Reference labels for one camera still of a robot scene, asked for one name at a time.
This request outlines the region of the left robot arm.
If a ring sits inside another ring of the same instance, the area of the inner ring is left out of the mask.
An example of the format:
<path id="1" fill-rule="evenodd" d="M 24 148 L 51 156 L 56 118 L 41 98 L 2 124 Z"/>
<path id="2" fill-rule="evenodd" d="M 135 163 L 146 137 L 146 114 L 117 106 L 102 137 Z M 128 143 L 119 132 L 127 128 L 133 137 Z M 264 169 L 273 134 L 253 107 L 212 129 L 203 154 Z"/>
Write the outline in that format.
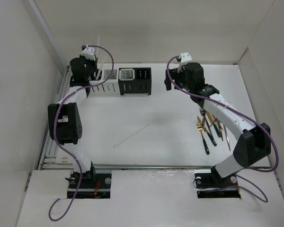
<path id="1" fill-rule="evenodd" d="M 72 158 L 74 173 L 69 182 L 75 184 L 80 180 L 88 188 L 94 186 L 97 179 L 91 160 L 76 148 L 83 134 L 78 104 L 90 94 L 89 78 L 98 72 L 97 62 L 97 57 L 82 54 L 72 59 L 68 92 L 58 103 L 47 107 L 50 137 Z"/>

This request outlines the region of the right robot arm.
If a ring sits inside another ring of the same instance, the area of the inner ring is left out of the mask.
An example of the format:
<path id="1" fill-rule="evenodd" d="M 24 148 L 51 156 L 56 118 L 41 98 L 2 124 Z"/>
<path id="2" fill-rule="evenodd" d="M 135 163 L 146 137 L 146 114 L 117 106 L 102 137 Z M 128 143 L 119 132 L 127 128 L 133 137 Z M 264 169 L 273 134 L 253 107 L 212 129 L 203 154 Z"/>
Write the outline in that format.
<path id="1" fill-rule="evenodd" d="M 204 69 L 199 63 L 187 63 L 180 70 L 167 68 L 164 83 L 166 90 L 171 90 L 174 86 L 190 95 L 193 102 L 217 117 L 237 141 L 232 154 L 211 168 L 210 181 L 213 185 L 221 186 L 230 175 L 249 168 L 270 155 L 269 126 L 265 123 L 258 124 L 232 108 L 218 89 L 205 82 Z"/>

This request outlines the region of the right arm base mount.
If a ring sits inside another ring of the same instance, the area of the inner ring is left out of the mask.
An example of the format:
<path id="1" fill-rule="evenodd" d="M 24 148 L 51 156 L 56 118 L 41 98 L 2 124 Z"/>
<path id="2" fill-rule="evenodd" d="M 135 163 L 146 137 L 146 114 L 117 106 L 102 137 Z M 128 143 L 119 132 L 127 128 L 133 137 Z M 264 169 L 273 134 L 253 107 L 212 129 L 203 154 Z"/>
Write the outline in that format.
<path id="1" fill-rule="evenodd" d="M 216 180 L 210 173 L 196 172 L 193 185 L 199 199 L 241 198 L 235 174 Z"/>

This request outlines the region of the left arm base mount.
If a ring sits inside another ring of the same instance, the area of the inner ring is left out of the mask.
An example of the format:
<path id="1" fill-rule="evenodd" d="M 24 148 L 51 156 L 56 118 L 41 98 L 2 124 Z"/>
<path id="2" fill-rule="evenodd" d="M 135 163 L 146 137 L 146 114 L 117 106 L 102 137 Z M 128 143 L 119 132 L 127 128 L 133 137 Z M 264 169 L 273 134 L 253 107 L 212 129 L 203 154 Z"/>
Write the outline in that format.
<path id="1" fill-rule="evenodd" d="M 67 198 L 71 199 L 79 183 L 79 173 L 72 173 L 65 178 L 69 182 Z M 75 199 L 110 199 L 112 173 L 109 172 L 88 172 L 82 175 L 81 184 Z"/>

